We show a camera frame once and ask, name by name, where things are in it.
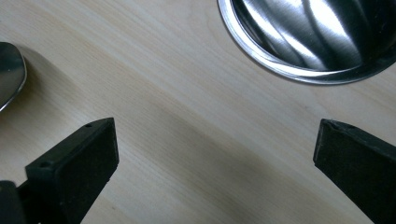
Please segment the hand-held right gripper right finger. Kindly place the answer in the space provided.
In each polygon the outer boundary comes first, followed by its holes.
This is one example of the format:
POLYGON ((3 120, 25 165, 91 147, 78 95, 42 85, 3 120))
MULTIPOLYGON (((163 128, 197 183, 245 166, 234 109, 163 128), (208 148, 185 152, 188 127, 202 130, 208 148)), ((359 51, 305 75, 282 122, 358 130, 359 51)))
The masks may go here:
POLYGON ((322 119, 313 162, 374 224, 396 224, 396 146, 322 119))

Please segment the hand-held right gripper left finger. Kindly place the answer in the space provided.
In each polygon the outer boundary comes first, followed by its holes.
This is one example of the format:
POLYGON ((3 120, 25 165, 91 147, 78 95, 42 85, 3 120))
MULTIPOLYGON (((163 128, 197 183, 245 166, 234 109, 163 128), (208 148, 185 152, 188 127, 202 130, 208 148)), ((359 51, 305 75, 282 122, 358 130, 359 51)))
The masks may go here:
POLYGON ((28 224, 80 224, 116 171, 113 118, 90 122, 25 167, 19 187, 28 224))

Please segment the small steel dish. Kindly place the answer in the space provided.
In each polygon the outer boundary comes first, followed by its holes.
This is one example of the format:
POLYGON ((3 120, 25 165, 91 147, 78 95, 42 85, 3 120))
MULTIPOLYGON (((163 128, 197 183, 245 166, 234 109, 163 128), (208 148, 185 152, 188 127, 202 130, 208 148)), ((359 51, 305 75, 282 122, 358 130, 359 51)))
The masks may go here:
POLYGON ((0 42, 0 111, 21 92, 27 78, 25 60, 11 43, 0 42))

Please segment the stainless steel bowl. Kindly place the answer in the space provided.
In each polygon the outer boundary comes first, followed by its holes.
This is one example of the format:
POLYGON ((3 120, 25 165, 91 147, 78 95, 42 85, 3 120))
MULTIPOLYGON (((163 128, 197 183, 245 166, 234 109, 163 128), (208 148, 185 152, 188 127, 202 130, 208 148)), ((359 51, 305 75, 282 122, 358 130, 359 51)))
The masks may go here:
POLYGON ((291 80, 340 85, 396 63, 396 0, 217 0, 234 42, 291 80))

